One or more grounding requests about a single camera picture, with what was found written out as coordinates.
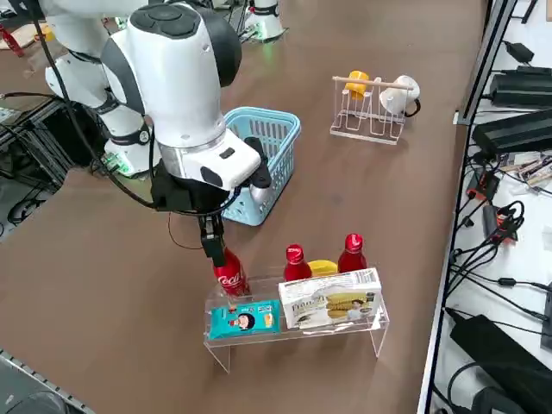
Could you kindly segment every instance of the cartoon face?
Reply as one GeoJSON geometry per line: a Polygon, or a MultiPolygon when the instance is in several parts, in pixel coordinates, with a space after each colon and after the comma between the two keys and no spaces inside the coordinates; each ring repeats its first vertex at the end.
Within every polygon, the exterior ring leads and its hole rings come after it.
{"type": "Polygon", "coordinates": [[[247,329],[249,325],[249,318],[247,315],[240,315],[238,317],[238,326],[242,329],[247,329]]]}

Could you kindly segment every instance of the white cup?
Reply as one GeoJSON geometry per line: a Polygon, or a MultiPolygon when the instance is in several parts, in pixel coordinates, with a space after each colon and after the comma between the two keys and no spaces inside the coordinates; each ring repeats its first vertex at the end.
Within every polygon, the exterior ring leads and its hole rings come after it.
{"type": "Polygon", "coordinates": [[[401,75],[395,79],[395,84],[410,86],[414,88],[412,91],[406,89],[387,88],[379,95],[379,101],[381,105],[393,115],[405,114],[407,118],[416,115],[422,105],[420,104],[420,87],[417,82],[410,76],[401,75]],[[405,112],[405,108],[411,104],[416,103],[416,110],[411,114],[405,112]]]}

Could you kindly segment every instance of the bottle cap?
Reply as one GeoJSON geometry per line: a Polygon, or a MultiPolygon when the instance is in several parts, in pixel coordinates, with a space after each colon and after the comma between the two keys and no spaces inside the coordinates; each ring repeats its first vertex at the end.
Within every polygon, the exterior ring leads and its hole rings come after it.
{"type": "Polygon", "coordinates": [[[351,253],[358,253],[362,250],[362,236],[351,233],[345,239],[345,248],[351,253]]]}
{"type": "Polygon", "coordinates": [[[290,244],[285,250],[287,261],[297,265],[304,259],[303,248],[298,244],[290,244]]]}

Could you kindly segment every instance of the mug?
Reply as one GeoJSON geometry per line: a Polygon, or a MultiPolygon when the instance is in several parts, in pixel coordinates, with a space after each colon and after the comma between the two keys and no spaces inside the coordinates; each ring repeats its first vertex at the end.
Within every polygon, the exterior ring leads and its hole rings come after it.
{"type": "MultiPolygon", "coordinates": [[[[361,71],[352,71],[348,76],[351,79],[368,80],[368,75],[366,75],[364,72],[361,72],[361,71]]],[[[353,99],[357,101],[361,101],[362,99],[364,99],[364,92],[366,91],[366,85],[349,82],[345,84],[345,89],[348,89],[349,91],[351,91],[351,97],[353,99]]]]}
{"type": "Polygon", "coordinates": [[[394,83],[410,86],[414,89],[412,91],[407,91],[406,89],[387,88],[379,95],[381,105],[393,115],[401,115],[404,113],[407,118],[416,115],[422,109],[419,100],[420,87],[417,82],[410,76],[401,75],[395,79],[394,83]],[[405,108],[413,102],[416,103],[416,110],[411,114],[407,114],[405,108]]]}

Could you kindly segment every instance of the coca-cola bottle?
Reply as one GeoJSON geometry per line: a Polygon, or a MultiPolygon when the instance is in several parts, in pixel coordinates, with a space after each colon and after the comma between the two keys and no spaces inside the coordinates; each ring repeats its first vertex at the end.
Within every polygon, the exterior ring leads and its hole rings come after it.
{"type": "Polygon", "coordinates": [[[366,257],[362,253],[362,236],[352,233],[345,238],[345,250],[339,256],[337,270],[339,273],[345,273],[366,268],[366,257]]]}
{"type": "Polygon", "coordinates": [[[224,248],[224,259],[226,264],[221,267],[213,266],[215,277],[218,283],[229,296],[247,296],[251,294],[249,290],[248,278],[243,272],[240,260],[233,254],[229,248],[224,248]]]}
{"type": "Polygon", "coordinates": [[[309,264],[304,261],[303,248],[298,244],[291,244],[285,250],[287,264],[284,269],[286,282],[292,280],[308,279],[312,277],[312,270],[309,264]]]}
{"type": "Polygon", "coordinates": [[[23,49],[19,46],[19,43],[17,43],[17,40],[14,38],[14,36],[11,35],[11,33],[6,30],[6,28],[0,24],[0,33],[2,34],[3,41],[6,42],[6,45],[15,53],[17,56],[22,58],[25,53],[23,53],[23,49]]]}

